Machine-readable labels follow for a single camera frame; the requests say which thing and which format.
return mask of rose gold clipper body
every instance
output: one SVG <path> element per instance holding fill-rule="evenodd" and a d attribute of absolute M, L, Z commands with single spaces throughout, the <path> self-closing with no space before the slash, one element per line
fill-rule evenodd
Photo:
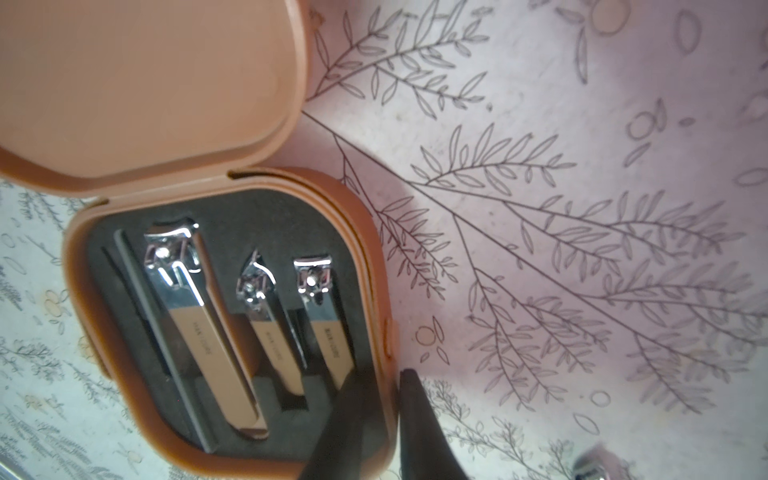
<path fill-rule="evenodd" d="M 236 295 L 245 303 L 250 325 L 286 390 L 303 396 L 301 371 L 306 370 L 306 357 L 296 327 L 285 316 L 275 284 L 274 275 L 254 250 L 237 280 Z"/>
<path fill-rule="evenodd" d="M 297 258 L 293 261 L 297 288 L 310 325 L 337 389 L 355 363 L 343 324 L 343 311 L 335 298 L 331 257 Z"/>
<path fill-rule="evenodd" d="M 207 286 L 207 262 L 198 228 L 192 220 L 151 227 L 144 235 L 148 243 L 144 268 L 224 418 L 245 435 L 263 438 L 266 423 L 233 347 L 205 296 L 206 287 L 212 286 Z"/>

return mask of case lid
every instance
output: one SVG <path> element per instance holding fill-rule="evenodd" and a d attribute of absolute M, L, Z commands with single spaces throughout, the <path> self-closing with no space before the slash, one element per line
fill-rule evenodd
<path fill-rule="evenodd" d="M 114 196 L 272 154 L 306 92 L 299 0 L 0 0 L 0 174 Z"/>

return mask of leaf line drawing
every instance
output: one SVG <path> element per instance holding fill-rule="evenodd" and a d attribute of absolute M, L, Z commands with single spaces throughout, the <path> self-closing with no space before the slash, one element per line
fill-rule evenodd
<path fill-rule="evenodd" d="M 437 353 L 444 364 L 451 365 L 448 353 L 441 346 L 445 342 L 445 330 L 442 328 L 442 325 L 440 325 L 437 317 L 434 315 L 432 316 L 431 326 L 421 325 L 416 329 L 414 337 L 416 342 L 424 347 L 432 347 L 438 343 L 438 345 L 435 346 L 435 353 Z M 431 352 L 424 352 L 421 358 L 419 358 L 419 363 L 426 362 L 429 359 L 430 354 Z"/>
<path fill-rule="evenodd" d="M 733 182 L 739 187 L 756 187 L 768 182 L 768 168 L 751 168 L 738 174 Z"/>
<path fill-rule="evenodd" d="M 33 427 L 16 417 L 8 408 L 0 417 L 16 434 L 16 439 L 13 442 L 3 442 L 5 445 L 11 446 L 11 448 L 6 446 L 5 451 L 11 453 L 10 456 L 15 461 L 18 462 L 26 458 L 17 446 L 18 442 L 22 441 L 27 443 L 40 457 L 49 458 L 55 462 L 54 470 L 63 472 L 72 480 L 122 480 L 122 476 L 113 473 L 108 468 L 93 465 L 93 461 L 85 448 L 63 435 L 53 425 L 39 422 L 37 427 Z"/>
<path fill-rule="evenodd" d="M 660 190 L 639 197 L 625 192 L 616 201 L 601 200 L 586 208 L 565 202 L 562 195 L 527 204 L 495 189 L 479 193 L 475 187 L 428 184 L 432 177 L 408 180 L 328 130 L 342 152 L 357 150 L 394 181 L 451 215 L 474 277 L 469 320 L 481 332 L 469 348 L 482 354 L 478 373 L 492 374 L 488 391 L 508 385 L 503 402 L 514 398 L 519 408 L 532 409 L 538 392 L 544 393 L 545 402 L 562 398 L 567 392 L 548 377 L 564 369 L 592 370 L 595 364 L 589 359 L 604 355 L 609 337 L 621 334 L 637 347 L 627 354 L 637 361 L 628 379 L 648 384 L 641 401 L 702 413 L 715 406 L 707 380 L 730 382 L 733 374 L 746 370 L 758 348 L 768 346 L 763 337 L 768 292 L 747 295 L 752 280 L 737 272 L 737 262 L 716 266 L 708 261 L 721 255 L 725 244 L 744 237 L 728 231 L 728 223 L 717 216 L 723 202 L 701 209 L 693 202 L 669 204 Z M 346 154 L 344 159 L 347 171 L 354 171 Z M 353 190 L 364 192 L 355 177 Z M 473 197 L 483 202 L 478 205 L 485 211 L 507 204 L 509 214 L 520 220 L 516 240 L 499 240 L 481 218 L 449 207 L 438 194 Z M 470 231 L 508 255 L 525 275 L 546 282 L 545 296 L 521 298 L 503 277 L 479 266 L 477 249 L 470 248 L 466 237 Z M 519 332 L 520 326 L 531 330 Z M 565 358 L 553 365 L 551 353 L 534 356 L 554 349 L 574 358 L 566 366 Z"/>
<path fill-rule="evenodd" d="M 458 400 L 451 385 L 445 380 L 424 382 L 424 388 L 435 414 L 441 419 L 445 437 L 451 443 L 458 443 L 469 453 L 482 456 L 494 453 L 522 468 L 522 473 L 513 478 L 526 480 L 570 480 L 574 477 L 574 444 L 570 441 L 555 440 L 538 448 L 544 461 L 535 462 L 534 452 L 525 448 L 525 435 L 521 427 L 507 419 L 492 417 L 494 425 L 486 428 L 483 422 L 473 422 L 471 411 Z M 450 421 L 454 426 L 447 426 Z M 622 462 L 621 474 L 627 480 L 639 480 L 634 473 L 634 463 Z"/>
<path fill-rule="evenodd" d="M 61 362 L 54 358 L 51 349 L 42 343 L 16 340 L 8 345 L 5 337 L 0 336 L 0 362 L 3 367 L 7 366 L 7 370 L 11 373 L 20 376 L 23 376 L 24 368 L 28 367 L 33 376 L 40 377 L 48 383 L 64 378 Z"/>
<path fill-rule="evenodd" d="M 629 0 L 594 0 L 585 4 L 589 8 L 586 14 L 564 7 L 554 9 L 561 20 L 579 27 L 574 48 L 574 69 L 584 85 L 589 83 L 587 32 L 596 32 L 599 38 L 612 37 L 624 29 L 632 13 Z"/>
<path fill-rule="evenodd" d="M 667 108 L 664 105 L 664 100 L 659 98 L 656 100 L 653 112 L 642 111 L 627 123 L 627 136 L 632 141 L 644 141 L 655 131 L 661 133 L 665 128 L 667 128 Z M 640 160 L 651 145 L 650 141 L 645 141 L 627 154 L 624 158 L 624 168 L 630 167 Z"/>
<path fill-rule="evenodd" d="M 674 20 L 674 42 L 680 53 L 690 55 L 701 41 L 701 20 L 691 10 L 683 8 Z"/>
<path fill-rule="evenodd" d="M 378 208 L 371 197 L 362 188 L 357 173 L 352 168 L 339 139 L 336 146 L 343 157 L 343 175 L 341 182 L 355 192 L 366 204 L 374 219 L 378 220 L 379 240 L 386 251 L 387 261 L 397 258 L 400 261 L 397 276 L 405 273 L 410 277 L 411 290 L 417 285 L 425 287 L 427 298 L 433 293 L 441 300 L 445 299 L 443 279 L 457 283 L 458 279 L 451 269 L 458 266 L 453 257 L 439 254 L 450 241 L 443 240 L 442 232 L 424 230 L 427 220 L 423 218 L 429 209 L 412 209 L 409 207 L 413 197 L 404 197 Z"/>
<path fill-rule="evenodd" d="M 596 436 L 600 435 L 600 427 L 598 427 L 598 424 L 595 423 L 593 419 L 589 418 L 583 413 L 574 413 L 573 417 L 576 425 L 578 425 L 586 433 Z"/>
<path fill-rule="evenodd" d="M 452 46 L 463 58 L 472 56 L 469 45 L 488 41 L 487 35 L 477 33 L 483 15 L 464 28 L 456 30 L 458 20 L 466 6 L 466 0 L 459 0 L 447 14 L 438 13 L 438 0 L 433 0 L 421 16 L 404 12 L 392 13 L 383 23 L 379 22 L 381 7 L 371 15 L 366 35 L 354 39 L 349 14 L 344 12 L 343 30 L 349 47 L 336 60 L 331 61 L 326 42 L 320 31 L 315 32 L 315 43 L 320 61 L 326 69 L 311 101 L 336 86 L 361 100 L 366 93 L 350 81 L 364 71 L 372 71 L 370 94 L 374 100 L 381 98 L 386 105 L 395 96 L 398 86 L 412 91 L 416 104 L 424 115 L 436 119 L 434 104 L 428 98 L 436 98 L 440 111 L 445 109 L 446 99 L 456 108 L 466 110 L 468 104 L 475 104 L 485 97 L 473 94 L 487 72 L 469 79 L 460 89 L 451 89 L 448 76 L 456 64 L 448 60 L 447 47 Z M 410 39 L 411 29 L 413 42 Z M 394 40 L 391 35 L 397 31 Z"/>
<path fill-rule="evenodd" d="M 592 405 L 604 409 L 611 404 L 611 396 L 604 390 L 596 390 L 589 395 Z"/>

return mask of large nail clipper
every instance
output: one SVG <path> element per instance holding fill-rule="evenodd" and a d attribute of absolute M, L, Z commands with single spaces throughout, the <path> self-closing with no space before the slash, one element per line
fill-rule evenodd
<path fill-rule="evenodd" d="M 253 393 L 240 369 L 219 319 L 206 301 L 204 249 L 192 220 L 151 227 L 144 238 L 144 268 L 200 367 L 224 418 L 236 429 L 262 436 Z"/>

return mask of nail file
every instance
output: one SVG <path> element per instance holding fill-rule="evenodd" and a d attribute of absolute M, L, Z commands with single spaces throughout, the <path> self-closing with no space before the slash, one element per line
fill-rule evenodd
<path fill-rule="evenodd" d="M 263 422 L 213 307 L 204 298 L 206 272 L 199 225 L 182 220 L 151 227 L 144 256 L 152 286 L 187 343 L 224 418 L 247 435 L 260 435 Z"/>
<path fill-rule="evenodd" d="M 237 279 L 237 299 L 243 301 L 246 316 L 261 342 L 267 358 L 290 393 L 303 396 L 301 369 L 306 369 L 306 357 L 296 327 L 288 321 L 275 291 L 275 277 L 254 250 Z M 286 338 L 288 333 L 293 348 Z"/>
<path fill-rule="evenodd" d="M 343 311 L 335 298 L 331 257 L 297 258 L 293 261 L 297 287 L 306 315 L 323 353 L 333 384 L 341 389 L 354 362 L 342 322 Z"/>
<path fill-rule="evenodd" d="M 174 352 L 173 346 L 169 342 L 168 338 L 168 326 L 163 324 L 162 313 L 160 307 L 155 302 L 152 292 L 148 289 L 146 282 L 144 281 L 144 273 L 141 269 L 141 265 L 136 259 L 131 246 L 128 244 L 125 232 L 118 230 L 114 233 L 114 242 L 118 246 L 118 252 L 125 265 L 128 279 L 131 281 L 131 285 L 136 292 L 136 297 L 141 305 L 141 309 L 144 311 L 144 316 L 147 318 L 147 322 L 152 328 L 157 344 L 160 347 L 160 351 L 168 365 L 170 377 L 173 379 L 181 403 L 187 410 L 187 415 L 190 418 L 190 423 L 194 429 L 197 437 L 200 440 L 200 445 L 206 453 L 213 453 L 216 450 L 218 441 L 213 433 L 213 428 L 203 414 L 203 406 L 200 403 L 200 399 L 197 397 L 197 392 L 194 389 L 194 382 L 189 378 L 184 378 L 180 366 L 180 362 L 177 353 Z"/>

